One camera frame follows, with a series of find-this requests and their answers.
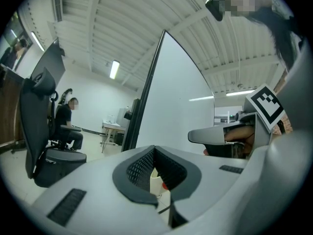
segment fluorescent light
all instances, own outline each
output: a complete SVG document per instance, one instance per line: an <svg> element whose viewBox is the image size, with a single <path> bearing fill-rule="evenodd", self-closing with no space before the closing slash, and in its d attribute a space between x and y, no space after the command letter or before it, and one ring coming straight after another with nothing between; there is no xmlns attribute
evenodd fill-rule
<svg viewBox="0 0 313 235"><path fill-rule="evenodd" d="M14 31L11 29L12 34L17 38L17 35L14 33Z"/></svg>
<svg viewBox="0 0 313 235"><path fill-rule="evenodd" d="M35 39L36 43L38 44L39 48L42 50L42 51L45 51L45 49L42 47L42 45L39 43L38 41L38 38L37 36L35 35L35 33L32 31L31 32L31 35L33 36L33 38Z"/></svg>
<svg viewBox="0 0 313 235"><path fill-rule="evenodd" d="M119 67L119 62L113 61L112 68L111 68L111 73L110 73L110 78L115 79L118 67Z"/></svg>
<svg viewBox="0 0 313 235"><path fill-rule="evenodd" d="M227 93L226 96L236 96L236 95L243 95L243 94L249 94L254 92L254 90L251 91L245 91L245 92L233 92L233 93Z"/></svg>
<svg viewBox="0 0 313 235"><path fill-rule="evenodd" d="M200 97L200 98L195 98L195 99L190 99L189 101L200 101L200 100L207 100L207 99L212 99L214 96L207 96L207 97Z"/></svg>

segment black office chair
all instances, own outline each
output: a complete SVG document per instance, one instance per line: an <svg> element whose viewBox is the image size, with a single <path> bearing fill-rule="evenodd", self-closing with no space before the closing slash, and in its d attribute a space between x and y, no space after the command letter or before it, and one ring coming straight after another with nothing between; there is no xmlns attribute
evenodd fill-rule
<svg viewBox="0 0 313 235"><path fill-rule="evenodd" d="M20 94L22 131L27 148L26 172L40 187L51 186L87 160L86 155L79 152L46 148L49 140L47 110L55 87L53 77L44 68L34 80L23 81Z"/></svg>

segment ceiling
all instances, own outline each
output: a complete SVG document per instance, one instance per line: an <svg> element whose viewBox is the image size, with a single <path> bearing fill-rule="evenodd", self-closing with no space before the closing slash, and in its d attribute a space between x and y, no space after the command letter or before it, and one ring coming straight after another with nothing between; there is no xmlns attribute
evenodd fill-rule
<svg viewBox="0 0 313 235"><path fill-rule="evenodd" d="M117 60L116 83L135 91L144 86L164 29L197 64L215 97L263 83L275 87L284 70L266 27L242 17L218 22L206 0L61 1L62 21L49 27L66 57L105 77Z"/></svg>

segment armrest pad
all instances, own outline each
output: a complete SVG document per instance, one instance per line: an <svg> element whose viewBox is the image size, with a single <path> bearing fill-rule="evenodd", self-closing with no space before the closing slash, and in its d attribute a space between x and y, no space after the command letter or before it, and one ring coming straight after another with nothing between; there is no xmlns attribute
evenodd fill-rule
<svg viewBox="0 0 313 235"><path fill-rule="evenodd" d="M77 132L81 132L82 131L81 128L67 126L67 125L61 125L61 129L62 130L67 130L67 131L77 131Z"/></svg>
<svg viewBox="0 0 313 235"><path fill-rule="evenodd" d="M86 154L48 149L45 158L59 163L85 163Z"/></svg>

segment whiteboard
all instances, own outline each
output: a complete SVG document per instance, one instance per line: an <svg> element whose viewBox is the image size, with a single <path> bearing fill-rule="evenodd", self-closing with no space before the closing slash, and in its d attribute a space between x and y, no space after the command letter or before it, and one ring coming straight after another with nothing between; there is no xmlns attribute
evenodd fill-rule
<svg viewBox="0 0 313 235"><path fill-rule="evenodd" d="M168 33L165 33L149 90L136 147L165 145L203 154L202 144L191 143L188 132L213 127L214 99L203 75Z"/></svg>

